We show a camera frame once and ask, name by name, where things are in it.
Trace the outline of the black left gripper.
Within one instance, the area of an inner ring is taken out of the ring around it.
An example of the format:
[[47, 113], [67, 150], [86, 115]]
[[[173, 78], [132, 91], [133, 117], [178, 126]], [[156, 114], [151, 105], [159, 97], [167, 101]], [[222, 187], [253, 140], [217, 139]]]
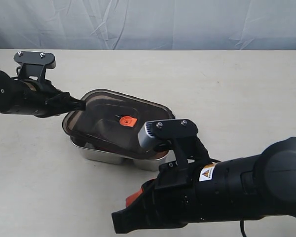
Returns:
[[33, 79], [13, 79], [13, 82], [22, 88], [13, 99], [13, 114], [47, 118], [86, 109], [86, 101], [56, 89], [48, 80], [39, 83]]

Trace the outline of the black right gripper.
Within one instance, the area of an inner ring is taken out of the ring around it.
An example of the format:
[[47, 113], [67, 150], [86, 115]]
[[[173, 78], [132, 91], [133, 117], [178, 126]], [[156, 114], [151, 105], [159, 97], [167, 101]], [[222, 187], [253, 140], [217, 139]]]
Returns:
[[162, 165], [155, 179], [126, 198], [125, 209], [112, 213], [115, 232], [241, 220], [241, 168], [239, 161], [197, 161], [184, 170]]

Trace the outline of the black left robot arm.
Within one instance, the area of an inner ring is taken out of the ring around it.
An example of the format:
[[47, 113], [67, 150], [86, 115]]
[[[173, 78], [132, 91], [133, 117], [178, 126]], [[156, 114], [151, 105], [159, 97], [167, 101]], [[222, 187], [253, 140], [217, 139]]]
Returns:
[[86, 101], [63, 92], [49, 80], [11, 78], [0, 71], [0, 113], [48, 118], [84, 111]]

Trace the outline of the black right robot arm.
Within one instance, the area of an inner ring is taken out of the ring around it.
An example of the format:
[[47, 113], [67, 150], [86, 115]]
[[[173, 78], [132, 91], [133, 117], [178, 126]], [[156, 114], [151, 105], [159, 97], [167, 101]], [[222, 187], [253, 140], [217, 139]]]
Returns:
[[186, 169], [164, 164], [125, 209], [111, 215], [117, 234], [268, 216], [296, 218], [296, 137], [247, 158], [197, 161]]

